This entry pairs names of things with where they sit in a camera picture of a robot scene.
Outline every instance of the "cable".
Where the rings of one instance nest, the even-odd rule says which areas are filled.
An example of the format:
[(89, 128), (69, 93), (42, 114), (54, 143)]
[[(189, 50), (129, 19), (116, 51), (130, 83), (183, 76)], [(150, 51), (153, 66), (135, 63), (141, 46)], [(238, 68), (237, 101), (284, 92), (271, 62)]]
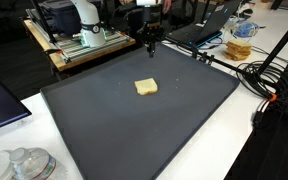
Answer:
[(268, 101), (267, 99), (265, 99), (257, 108), (257, 111), (264, 113), (266, 107), (270, 104), (270, 101)]
[(211, 42), (207, 43), (207, 44), (214, 44), (214, 45), (212, 45), (210, 47), (207, 47), (207, 48), (198, 48), (198, 50), (210, 50), (210, 49), (214, 49), (214, 48), (220, 46), (221, 44), (223, 44), (223, 39), (222, 38), (218, 37), (217, 39), (221, 40), (221, 42), (220, 43), (211, 43)]
[(190, 51), (188, 51), (188, 50), (180, 47), (178, 44), (176, 44), (176, 47), (177, 47), (177, 49), (179, 49), (179, 50), (181, 50), (181, 51), (183, 51), (183, 52), (186, 52), (186, 53), (188, 53), (188, 54), (192, 53), (192, 52), (190, 52)]
[(252, 23), (252, 28), (253, 28), (252, 36), (251, 36), (251, 38), (249, 40), (247, 40), (247, 42), (250, 42), (250, 40), (253, 39), (253, 37), (256, 34), (256, 26), (254, 25), (254, 23)]
[(288, 70), (279, 64), (272, 63), (262, 74), (258, 73), (258, 68), (263, 61), (256, 61), (250, 64), (241, 64), (238, 68), (244, 66), (245, 73), (238, 73), (237, 78), (252, 93), (266, 99), (276, 108), (284, 111), (288, 107)]
[(112, 14), (112, 18), (115, 17), (115, 14), (116, 14), (116, 12), (117, 12), (118, 10), (120, 10), (120, 7), (117, 7), (116, 9), (114, 9), (113, 14)]
[[(258, 52), (258, 53), (262, 53), (262, 54), (267, 54), (269, 55), (270, 53), (268, 53), (267, 51), (263, 50), (262, 48), (259, 48), (259, 47), (256, 47), (256, 46), (252, 46), (252, 50), (255, 51), (255, 52)], [(288, 60), (284, 59), (284, 58), (281, 58), (279, 56), (276, 56), (277, 59), (285, 62), (285, 63), (288, 63)]]
[(239, 19), (238, 16), (233, 16), (233, 19), (231, 19), (232, 24), (231, 24), (231, 25), (228, 25), (228, 26), (225, 26), (225, 25), (224, 25), (225, 31), (224, 31), (224, 33), (223, 33), (223, 42), (226, 42), (225, 34), (226, 34), (227, 31), (230, 31), (230, 32), (231, 32), (231, 35), (235, 37), (235, 35), (234, 35), (235, 29), (236, 29), (235, 26), (236, 26), (237, 22), (239, 22), (239, 20), (240, 20), (240, 19)]

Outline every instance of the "table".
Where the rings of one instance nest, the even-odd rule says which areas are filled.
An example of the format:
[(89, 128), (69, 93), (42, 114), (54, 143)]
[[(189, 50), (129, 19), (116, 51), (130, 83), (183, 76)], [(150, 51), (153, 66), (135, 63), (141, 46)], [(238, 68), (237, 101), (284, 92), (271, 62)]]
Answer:
[[(50, 42), (48, 42), (47, 39), (44, 38), (42, 33), (32, 23), (33, 22), (31, 22), (30, 20), (24, 20), (23, 21), (25, 28), (27, 29), (27, 31), (29, 33), (31, 33), (33, 35), (33, 37), (36, 39), (36, 41), (42, 47), (43, 51), (48, 50), (48, 49), (53, 49)], [(113, 46), (107, 50), (98, 51), (95, 54), (87, 56), (87, 57), (85, 57), (81, 60), (78, 60), (78, 61), (72, 61), (70, 63), (65, 63), (65, 61), (56, 53), (50, 54), (49, 59), (50, 59), (51, 63), (55, 66), (55, 68), (59, 72), (62, 72), (64, 70), (73, 68), (75, 66), (78, 66), (80, 64), (86, 63), (86, 62), (91, 61), (91, 60), (94, 60), (96, 58), (107, 55), (109, 53), (121, 50), (121, 49), (126, 48), (128, 46), (131, 46), (133, 44), (135, 44), (135, 40), (133, 38), (130, 38), (130, 41), (125, 41), (125, 43), (123, 43), (123, 44), (115, 45), (115, 46)]]
[[(254, 13), (252, 20), (266, 25), (267, 28), (260, 31), (250, 42), (270, 51), (288, 29), (288, 11), (272, 12), (256, 9)], [(209, 52), (231, 65), (237, 66), (241, 63), (224, 60), (224, 56), (221, 55), (224, 49), (223, 45)], [(288, 44), (279, 56), (288, 59)], [(265, 55), (252, 53), (243, 62), (264, 58)], [(220, 65), (212, 66), (234, 74)], [(262, 98), (253, 95), (240, 85), (181, 149), (158, 179), (224, 179), (252, 132), (252, 116), (262, 101)], [(13, 150), (18, 147), (44, 148), (68, 168), (68, 179), (82, 179), (41, 95), (37, 94), (25, 99), (23, 103), (33, 115), (30, 119), (0, 128), (0, 150)]]

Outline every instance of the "black cable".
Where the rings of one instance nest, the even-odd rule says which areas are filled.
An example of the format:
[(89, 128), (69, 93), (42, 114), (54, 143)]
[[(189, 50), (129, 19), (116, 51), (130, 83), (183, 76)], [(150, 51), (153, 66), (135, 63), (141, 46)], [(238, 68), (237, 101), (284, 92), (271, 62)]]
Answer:
[(120, 10), (120, 7), (117, 7), (116, 9), (114, 9), (113, 14), (112, 14), (112, 18), (115, 17), (115, 14), (116, 14), (116, 12), (117, 12), (118, 10)]
[(234, 33), (233, 33), (233, 30), (232, 30), (232, 29), (230, 30), (230, 33), (232, 34), (232, 36), (233, 36), (235, 39), (237, 39), (237, 37), (234, 35)]
[[(259, 47), (256, 47), (256, 46), (252, 46), (252, 50), (255, 51), (255, 52), (258, 52), (258, 53), (266, 54), (266, 55), (269, 55), (269, 54), (270, 54), (269, 52), (265, 51), (264, 49), (259, 48)], [(284, 58), (281, 58), (281, 57), (279, 57), (279, 56), (276, 56), (276, 58), (279, 59), (279, 60), (281, 60), (281, 61), (283, 61), (283, 62), (288, 63), (288, 60), (286, 60), (286, 59), (284, 59)]]
[(223, 44), (222, 38), (218, 37), (217, 39), (221, 40), (221, 42), (220, 43), (209, 43), (209, 44), (215, 44), (215, 45), (212, 45), (212, 46), (207, 47), (207, 48), (198, 48), (198, 50), (210, 50), (210, 49), (214, 49), (214, 48), (220, 46), (221, 44)]
[(188, 50), (180, 47), (178, 44), (176, 45), (176, 47), (177, 47), (177, 49), (179, 49), (179, 50), (181, 50), (181, 51), (183, 51), (183, 52), (186, 52), (186, 53), (188, 53), (188, 54), (192, 53), (192, 52), (190, 52), (190, 51), (188, 51)]
[[(242, 69), (245, 73), (237, 72), (237, 78), (252, 93), (267, 99), (276, 108), (284, 111), (285, 106), (288, 107), (288, 70), (279, 64), (272, 63), (262, 74), (259, 74), (257, 70), (262, 63), (263, 61), (256, 61), (241, 64), (238, 68), (244, 66)], [(268, 82), (274, 86), (271, 87), (272, 91), (268, 87)]]
[(262, 105), (262, 107), (261, 107), (261, 109), (260, 109), (260, 112), (263, 112), (264, 111), (264, 107), (265, 107), (265, 105), (266, 104), (268, 104), (270, 101), (265, 101), (264, 103), (263, 103), (263, 105)]

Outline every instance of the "black mat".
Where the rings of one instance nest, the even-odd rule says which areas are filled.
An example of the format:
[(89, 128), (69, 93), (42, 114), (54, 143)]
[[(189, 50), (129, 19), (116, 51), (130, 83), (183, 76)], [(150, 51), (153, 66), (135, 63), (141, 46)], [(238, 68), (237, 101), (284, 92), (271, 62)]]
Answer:
[[(154, 78), (159, 91), (136, 93)], [(239, 81), (164, 45), (41, 90), (85, 179), (156, 178)]]

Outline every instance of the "floor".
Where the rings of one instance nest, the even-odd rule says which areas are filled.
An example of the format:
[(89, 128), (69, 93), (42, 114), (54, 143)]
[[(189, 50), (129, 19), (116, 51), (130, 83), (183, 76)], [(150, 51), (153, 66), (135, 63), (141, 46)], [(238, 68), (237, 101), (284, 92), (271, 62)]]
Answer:
[[(57, 79), (38, 45), (23, 36), (24, 29), (16, 32), (5, 30), (0, 37), (0, 79), (24, 99)], [(226, 179), (288, 179), (288, 116), (267, 111), (264, 119), (265, 126), (253, 131)]]

